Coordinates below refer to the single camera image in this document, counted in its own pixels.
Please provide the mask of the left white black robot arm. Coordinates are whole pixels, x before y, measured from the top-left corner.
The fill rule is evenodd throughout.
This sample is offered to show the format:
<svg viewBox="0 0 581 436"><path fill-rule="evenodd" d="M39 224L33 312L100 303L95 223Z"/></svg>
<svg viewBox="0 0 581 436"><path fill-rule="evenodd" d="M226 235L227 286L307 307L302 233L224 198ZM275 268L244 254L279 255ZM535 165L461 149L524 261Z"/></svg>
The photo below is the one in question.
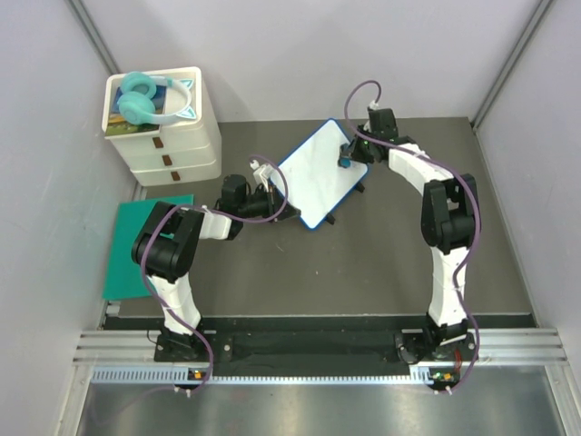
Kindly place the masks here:
<svg viewBox="0 0 581 436"><path fill-rule="evenodd" d="M132 260L163 310L154 354L157 362L201 362L209 357L204 336L194 330L202 316L189 279L199 241L231 241L248 219L276 222L300 216L272 182L258 182L252 189L240 174L224 178L215 208L218 214L205 207L195 210L158 201L133 243Z"/></svg>

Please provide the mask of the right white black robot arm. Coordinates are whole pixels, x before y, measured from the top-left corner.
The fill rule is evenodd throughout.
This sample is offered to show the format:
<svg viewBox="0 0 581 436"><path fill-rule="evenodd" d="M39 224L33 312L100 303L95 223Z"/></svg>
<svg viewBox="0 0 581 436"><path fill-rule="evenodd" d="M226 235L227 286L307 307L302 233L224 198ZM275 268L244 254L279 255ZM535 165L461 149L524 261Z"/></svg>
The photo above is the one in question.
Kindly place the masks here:
<svg viewBox="0 0 581 436"><path fill-rule="evenodd" d="M372 103L368 117L350 143L340 147L338 166L385 163L421 194L420 230L432 255L432 297L421 342L398 338L396 347L407 363L428 355L442 360L468 336L468 317L459 299L464 296L466 257L479 234L476 181L469 174L455 177L411 138L401 136L392 110Z"/></svg>

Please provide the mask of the blue framed whiteboard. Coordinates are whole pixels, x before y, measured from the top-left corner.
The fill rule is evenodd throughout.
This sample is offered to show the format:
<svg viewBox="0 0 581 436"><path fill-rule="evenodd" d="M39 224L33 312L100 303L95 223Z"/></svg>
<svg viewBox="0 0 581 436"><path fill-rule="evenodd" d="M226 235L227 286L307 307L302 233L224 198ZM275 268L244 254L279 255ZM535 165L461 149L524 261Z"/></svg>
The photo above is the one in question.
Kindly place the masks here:
<svg viewBox="0 0 581 436"><path fill-rule="evenodd" d="M319 227L369 172L364 163L339 166L340 148L349 142L339 122L330 118L271 174L280 193L289 189L288 202L300 211L300 220L310 230Z"/></svg>

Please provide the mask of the blue felt eraser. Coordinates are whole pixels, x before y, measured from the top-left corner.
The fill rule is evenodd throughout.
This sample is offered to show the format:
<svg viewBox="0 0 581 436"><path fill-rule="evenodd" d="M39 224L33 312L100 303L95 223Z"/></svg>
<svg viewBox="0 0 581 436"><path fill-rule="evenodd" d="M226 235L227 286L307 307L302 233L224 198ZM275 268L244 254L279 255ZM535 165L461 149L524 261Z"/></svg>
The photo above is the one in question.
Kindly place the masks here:
<svg viewBox="0 0 581 436"><path fill-rule="evenodd" d="M351 160L347 157L341 156L338 160L338 165L341 168L347 169L351 167Z"/></svg>

